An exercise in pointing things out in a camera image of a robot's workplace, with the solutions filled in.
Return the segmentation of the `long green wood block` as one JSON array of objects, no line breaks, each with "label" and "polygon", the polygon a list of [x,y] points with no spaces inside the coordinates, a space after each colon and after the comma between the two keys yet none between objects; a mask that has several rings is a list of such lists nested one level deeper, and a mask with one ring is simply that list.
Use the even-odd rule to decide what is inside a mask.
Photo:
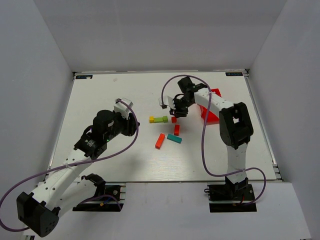
[{"label": "long green wood block", "polygon": [[155,118],[153,119],[153,122],[154,122],[154,123],[163,123],[164,120],[163,120],[162,117],[155,117]]}]

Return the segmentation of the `yellow wood cube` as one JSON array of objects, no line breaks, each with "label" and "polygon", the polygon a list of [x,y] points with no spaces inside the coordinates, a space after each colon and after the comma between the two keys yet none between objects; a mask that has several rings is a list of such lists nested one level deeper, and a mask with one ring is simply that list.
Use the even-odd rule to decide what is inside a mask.
[{"label": "yellow wood cube", "polygon": [[154,117],[153,117],[153,116],[150,116],[150,117],[149,117],[149,122],[150,122],[150,123],[154,123],[154,121],[155,121],[155,120],[154,120]]}]

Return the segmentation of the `small green wood cube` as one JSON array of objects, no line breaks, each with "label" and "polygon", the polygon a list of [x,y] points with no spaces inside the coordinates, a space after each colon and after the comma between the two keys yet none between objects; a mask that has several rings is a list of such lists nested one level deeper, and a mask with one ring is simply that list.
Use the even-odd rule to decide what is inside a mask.
[{"label": "small green wood cube", "polygon": [[167,123],[168,122],[168,117],[167,116],[163,116],[162,117],[162,122],[163,123]]}]

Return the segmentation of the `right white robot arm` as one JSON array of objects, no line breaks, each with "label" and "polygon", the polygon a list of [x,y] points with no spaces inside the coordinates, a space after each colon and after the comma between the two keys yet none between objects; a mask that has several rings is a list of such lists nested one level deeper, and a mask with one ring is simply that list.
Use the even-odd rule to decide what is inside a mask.
[{"label": "right white robot arm", "polygon": [[246,151],[254,133],[246,104],[225,100],[209,90],[205,83],[194,84],[191,75],[181,74],[181,90],[174,98],[168,97],[169,113],[176,118],[187,116],[189,107],[197,104],[219,118],[219,135],[227,148],[225,184],[216,194],[228,200],[238,197],[248,187]]}]

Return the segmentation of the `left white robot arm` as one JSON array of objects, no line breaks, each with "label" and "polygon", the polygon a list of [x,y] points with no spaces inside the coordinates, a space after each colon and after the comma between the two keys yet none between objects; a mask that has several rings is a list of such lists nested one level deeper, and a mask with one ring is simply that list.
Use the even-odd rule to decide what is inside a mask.
[{"label": "left white robot arm", "polygon": [[30,193],[22,192],[16,199],[18,219],[43,238],[56,227],[60,217],[86,199],[104,198],[105,180],[91,173],[71,184],[107,150],[108,142],[118,135],[135,136],[139,123],[126,106],[113,111],[100,110],[74,145],[62,166]]}]

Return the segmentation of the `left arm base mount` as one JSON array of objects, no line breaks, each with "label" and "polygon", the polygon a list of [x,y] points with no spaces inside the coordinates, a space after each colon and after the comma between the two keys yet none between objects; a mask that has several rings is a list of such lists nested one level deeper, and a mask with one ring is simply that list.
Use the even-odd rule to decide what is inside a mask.
[{"label": "left arm base mount", "polygon": [[81,181],[91,182],[94,195],[75,206],[73,212],[120,212],[125,203],[126,184],[108,183],[97,174],[81,176]]}]

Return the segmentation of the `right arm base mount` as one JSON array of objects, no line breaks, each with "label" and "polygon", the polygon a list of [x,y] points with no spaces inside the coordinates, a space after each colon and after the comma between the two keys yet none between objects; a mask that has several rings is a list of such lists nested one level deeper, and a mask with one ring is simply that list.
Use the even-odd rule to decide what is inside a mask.
[{"label": "right arm base mount", "polygon": [[208,196],[209,210],[211,213],[252,213],[257,212],[253,187],[249,184],[246,188],[232,193],[227,184],[211,184],[204,189]]}]

